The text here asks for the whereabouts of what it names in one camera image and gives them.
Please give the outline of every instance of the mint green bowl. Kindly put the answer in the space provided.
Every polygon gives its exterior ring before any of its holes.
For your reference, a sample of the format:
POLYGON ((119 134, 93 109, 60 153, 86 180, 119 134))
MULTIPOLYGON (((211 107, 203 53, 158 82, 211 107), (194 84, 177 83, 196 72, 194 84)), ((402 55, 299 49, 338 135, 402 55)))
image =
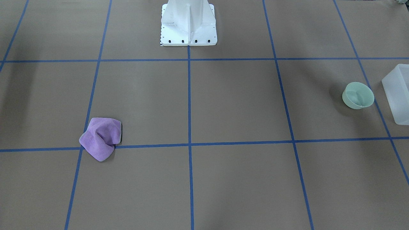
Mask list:
POLYGON ((365 84, 351 82, 342 93, 342 100, 349 108, 361 109, 372 105, 375 97, 365 84))

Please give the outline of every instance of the white bracket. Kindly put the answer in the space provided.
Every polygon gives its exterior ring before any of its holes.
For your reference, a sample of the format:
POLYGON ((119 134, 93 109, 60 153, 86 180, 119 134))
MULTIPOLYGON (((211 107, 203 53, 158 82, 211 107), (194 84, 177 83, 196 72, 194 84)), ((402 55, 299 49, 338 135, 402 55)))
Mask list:
POLYGON ((162 6, 163 46, 216 45, 214 6, 207 0, 169 0, 162 6))

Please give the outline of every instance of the white plastic bin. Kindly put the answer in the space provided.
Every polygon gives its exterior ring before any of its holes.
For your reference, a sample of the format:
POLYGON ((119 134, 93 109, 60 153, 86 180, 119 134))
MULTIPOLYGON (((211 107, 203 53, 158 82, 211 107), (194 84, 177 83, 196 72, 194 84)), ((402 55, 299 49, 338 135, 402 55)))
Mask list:
POLYGON ((409 125, 409 65, 397 65, 382 79, 397 124, 409 125))

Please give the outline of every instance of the vertical blue line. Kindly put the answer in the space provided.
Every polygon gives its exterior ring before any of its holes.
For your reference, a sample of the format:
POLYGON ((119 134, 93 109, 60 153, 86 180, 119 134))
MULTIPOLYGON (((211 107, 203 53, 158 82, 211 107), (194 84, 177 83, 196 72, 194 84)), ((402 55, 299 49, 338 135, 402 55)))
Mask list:
MULTIPOLYGON (((109 21, 109 16, 110 16, 110 12, 111 12, 111 6, 112 6, 112 0, 109 1, 108 12, 107 12, 107 15, 106 15, 105 27, 104 27, 104 31, 103 31, 103 35, 102 35, 102 40, 101 40, 101 47, 100 47, 100 49, 99 49, 97 67, 96 67, 96 69, 95 69, 94 81, 93 81, 93 83, 92 83, 92 90, 91 90, 90 102, 89 102, 89 104, 88 104, 87 116, 86 116, 86 118, 85 118, 84 132, 87 130, 87 125, 88 125, 89 118, 90 118, 90 112, 91 112, 91 107, 92 107, 92 101, 93 101, 93 99, 94 99, 95 85, 96 85, 96 83, 97 83, 97 77, 98 77, 98 71, 99 71, 99 64, 101 63, 102 50, 103 50, 103 45, 104 45, 104 41, 105 41, 106 30, 107 30, 107 28, 108 28, 108 21, 109 21)), ((77 161, 77 166, 76 166, 76 170, 75 170, 74 182, 73 182, 73 184, 72 184, 70 204, 68 205, 67 218, 66 218, 66 220, 65 220, 64 230, 68 230, 68 225, 69 225, 69 223, 70 223, 72 204, 73 204, 73 202, 74 202, 74 195, 75 195, 76 183, 77 183, 77 180, 78 180, 79 168, 80 168, 80 165, 81 165, 82 152, 83 152, 83 147, 81 147, 81 149, 80 149, 80 151, 79 151, 79 154, 78 154, 78 161, 77 161)))
POLYGON ((190 46, 187 46, 187 82, 188 82, 188 139, 189 139, 189 183, 190 183, 190 228, 195 229, 193 206, 193 165, 192 165, 192 125, 191 125, 191 85, 190 85, 190 46))
POLYGON ((8 46, 8 48, 7 48, 7 50, 6 50, 6 54, 4 55, 4 58, 3 58, 3 62, 2 62, 1 65, 0 65, 0 72, 1 72, 1 70, 3 69, 4 61, 6 61, 7 56, 9 55, 11 46, 13 45, 14 39, 16 38, 17 31, 18 31, 18 29, 20 28, 21 21, 23 20, 24 14, 25 14, 25 12, 26 12, 26 9, 27 9, 27 6, 28 6, 28 2, 29 2, 29 0, 27 0, 27 1, 26 1, 26 4, 24 5, 24 9, 23 9, 23 12, 21 13, 20 19, 18 20, 17 27, 16 27, 16 29, 15 29, 15 31, 14 31, 13 36, 11 37, 9 46, 8 46))
POLYGON ((310 210, 310 205, 309 205, 309 202, 308 202, 306 187, 305 187, 305 184, 304 184, 304 177, 303 177, 303 173, 302 173, 302 170, 301 170, 301 164, 300 164, 299 157, 298 157, 297 146, 296 146, 295 141, 294 141, 294 133, 293 133, 293 130, 292 130, 292 125, 291 125, 291 120, 290 120, 290 114, 289 114, 289 112, 288 112, 287 101, 286 101, 286 99, 285 99, 283 82, 282 82, 282 80, 281 80, 281 74, 280 74, 279 64, 278 64, 278 61, 277 61, 276 50, 275 50, 275 48, 274 48, 273 36, 272 36, 272 33, 271 33, 270 22, 269 22, 269 20, 268 20, 267 8, 266 8, 266 6, 265 6, 265 0, 263 0, 263 7, 264 7, 265 20, 266 20, 267 28, 268 28, 268 34, 269 34, 269 36, 270 36, 271 48, 272 48, 272 50, 273 50, 274 61, 275 61, 275 64, 276 64, 277 76, 278 76, 278 79, 279 79, 279 82, 280 82, 280 89, 281 89, 281 95, 282 95, 282 97, 283 97, 284 108, 285 108, 285 114, 287 115, 288 128, 290 129, 290 135, 291 135, 291 140, 292 140, 292 146, 293 146, 293 148, 294 148, 294 154, 295 154, 295 159, 296 159, 296 161, 297 161, 297 167, 298 167, 298 173, 299 173, 299 176, 300 176, 301 187, 302 187, 302 189, 303 189, 304 201, 305 201, 305 203, 306 203, 306 209, 307 209, 308 219, 309 219, 309 221, 310 221, 311 230, 314 230, 314 223, 313 223, 313 221, 312 221, 311 210, 310 210))
MULTIPOLYGON (((347 36, 348 36, 349 42, 351 43, 352 49, 354 50, 355 56, 356 56, 356 58, 357 58, 357 60, 358 60, 358 63, 359 63, 359 66, 360 66, 360 68, 361 68, 362 74, 364 75, 365 81, 366 81, 368 87, 369 87, 370 89, 372 89, 372 88, 371 88, 371 85, 370 85, 370 83, 369 83, 368 77, 366 76, 364 67, 362 66, 361 60, 360 60, 360 58, 359 58, 359 56, 358 56, 358 52, 356 51, 355 46, 354 46, 354 43, 352 42, 352 38, 351 38, 351 36, 350 36, 350 34, 349 34, 349 32, 348 32, 348 29, 346 28, 345 21, 344 21, 344 18, 342 17, 341 11, 339 10, 338 4, 337 4, 336 0, 333 0, 333 2, 334 2, 334 5, 335 5, 335 8, 337 9, 339 18, 341 19, 342 25, 344 26, 344 29, 345 29, 345 32, 346 32, 346 34, 347 34, 347 36)), ((402 164, 402 160, 400 159, 399 153, 398 153, 398 151, 397 151, 397 149, 396 149, 396 147, 395 147, 395 143, 393 142, 392 136, 391 136, 391 134, 390 134, 390 132, 389 132, 388 126, 386 125, 385 119, 384 119, 384 117, 383 117, 383 115, 382 115, 381 109, 380 109, 380 107, 379 107, 379 105, 378 105, 378 102, 376 101, 376 98, 375 98, 375 100, 374 100, 374 104, 375 104, 375 106, 376 106, 376 108, 377 108, 377 110, 378 110, 379 116, 381 117, 382 123, 383 123, 383 125, 384 125, 384 127, 385 127, 385 130, 386 130, 386 133, 388 134, 388 137, 390 138, 393 151, 395 152, 396 158, 398 159, 400 168, 402 169, 402 172, 403 172, 403 175, 405 176, 406 182, 407 182, 408 185, 409 185, 409 177, 408 177, 408 174, 407 174, 407 172, 406 172, 406 170, 405 170, 405 167, 404 167, 403 164, 402 164)))

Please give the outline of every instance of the washcloth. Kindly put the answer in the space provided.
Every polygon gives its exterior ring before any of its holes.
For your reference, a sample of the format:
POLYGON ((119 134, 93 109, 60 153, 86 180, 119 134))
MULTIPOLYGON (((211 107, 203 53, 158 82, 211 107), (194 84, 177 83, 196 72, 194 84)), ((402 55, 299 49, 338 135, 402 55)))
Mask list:
POLYGON ((98 161, 104 161, 121 142, 121 122, 113 118, 94 117, 79 142, 98 161))

